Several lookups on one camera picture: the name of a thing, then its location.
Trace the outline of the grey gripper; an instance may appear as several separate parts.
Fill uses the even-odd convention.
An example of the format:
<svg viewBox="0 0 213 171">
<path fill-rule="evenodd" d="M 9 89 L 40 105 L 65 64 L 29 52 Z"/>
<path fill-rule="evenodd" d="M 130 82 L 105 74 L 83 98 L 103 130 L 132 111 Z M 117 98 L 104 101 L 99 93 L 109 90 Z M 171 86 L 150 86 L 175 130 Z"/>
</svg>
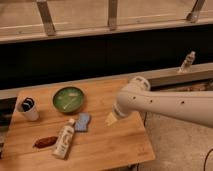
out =
<svg viewBox="0 0 213 171">
<path fill-rule="evenodd" d="M 123 113 L 117 104 L 114 104 L 113 105 L 113 112 L 110 112 L 107 117 L 106 117 L 106 120 L 105 120 L 105 123 L 108 125 L 108 126 L 111 126 L 112 124 L 114 124 L 115 122 L 118 121 L 118 119 L 123 119 L 123 118 L 126 118 L 127 115 L 125 113 Z"/>
</svg>

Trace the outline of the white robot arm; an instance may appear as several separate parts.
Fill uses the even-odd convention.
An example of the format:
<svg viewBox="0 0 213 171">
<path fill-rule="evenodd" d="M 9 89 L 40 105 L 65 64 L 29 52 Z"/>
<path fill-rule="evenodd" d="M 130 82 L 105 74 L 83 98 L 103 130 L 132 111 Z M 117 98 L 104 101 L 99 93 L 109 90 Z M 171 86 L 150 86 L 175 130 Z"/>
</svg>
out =
<svg viewBox="0 0 213 171">
<path fill-rule="evenodd" d="M 117 94 L 108 126 L 128 117 L 133 111 L 146 111 L 213 128 L 213 91 L 152 91 L 141 76 L 131 79 Z"/>
</svg>

